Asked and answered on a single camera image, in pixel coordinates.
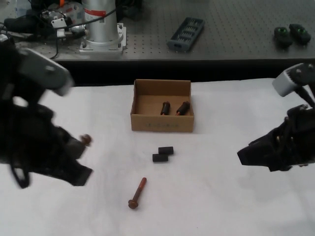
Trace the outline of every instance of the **open cardboard box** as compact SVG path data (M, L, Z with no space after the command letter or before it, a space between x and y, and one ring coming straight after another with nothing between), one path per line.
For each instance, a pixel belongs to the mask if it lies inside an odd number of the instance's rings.
M183 80L135 80L131 108L133 131L192 132L193 107L191 82ZM163 102L171 104L168 116L161 116ZM176 116L183 102L190 102L190 110L184 116Z

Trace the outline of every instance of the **threaded bolt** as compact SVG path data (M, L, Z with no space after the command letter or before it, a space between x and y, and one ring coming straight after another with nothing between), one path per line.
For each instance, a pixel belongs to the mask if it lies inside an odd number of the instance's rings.
M136 193L134 194L133 196L133 199L130 199L128 201L128 206L131 208L131 209L136 209L138 207L138 199L140 197L140 194L144 188L144 185L146 185L146 182L147 182L147 178L142 178L140 184L139 184L139 187L136 191Z

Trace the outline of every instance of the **black cylinder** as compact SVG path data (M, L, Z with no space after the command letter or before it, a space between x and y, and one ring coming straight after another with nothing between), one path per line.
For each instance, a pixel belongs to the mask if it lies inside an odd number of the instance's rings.
M153 154L152 160L153 162L166 162L168 161L168 155Z
M161 115L168 115L169 114L169 109L171 108L171 104L169 102L163 102L163 107L161 111Z
M176 113L180 113L181 116L185 115L185 113L189 110L190 108L190 103L188 101L183 102L181 107L176 111Z
M159 154L166 154L166 155L173 155L174 154L174 148L173 147L159 147L158 153Z

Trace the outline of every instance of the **black cable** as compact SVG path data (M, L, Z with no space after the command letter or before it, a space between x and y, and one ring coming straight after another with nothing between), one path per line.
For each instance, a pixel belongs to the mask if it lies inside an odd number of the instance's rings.
M49 58L50 60L55 59L58 54L59 54L59 49L58 49L58 37L57 37L57 31L55 30L55 37L56 37L56 54L54 56L52 56L51 58Z
M75 26L82 26L82 25L87 25L87 24L90 24L90 23L93 23L93 22L96 22L96 21L100 21L100 20L103 20L103 19L105 19L106 17L110 16L110 15L113 14L114 12L116 12L116 10L117 10L117 7L116 7L114 10L108 12L106 15L101 16L101 17L99 17L99 18L96 18L96 19L94 19L94 20L86 21L86 22L83 22L83 23L72 24L72 25L70 25L70 26L58 27L58 28L55 28L55 29L56 29L56 30L62 30L62 29L67 30L67 29L72 28L72 27L75 27Z

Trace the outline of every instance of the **red label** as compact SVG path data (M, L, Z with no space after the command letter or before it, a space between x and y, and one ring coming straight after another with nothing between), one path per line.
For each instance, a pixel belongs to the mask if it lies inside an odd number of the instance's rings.
M92 16L105 16L106 15L106 11L94 11L94 10L88 10L84 8L84 11Z
M72 9L72 7L71 8L68 8L67 10L66 10L66 13L69 13L70 11L72 11L73 9Z

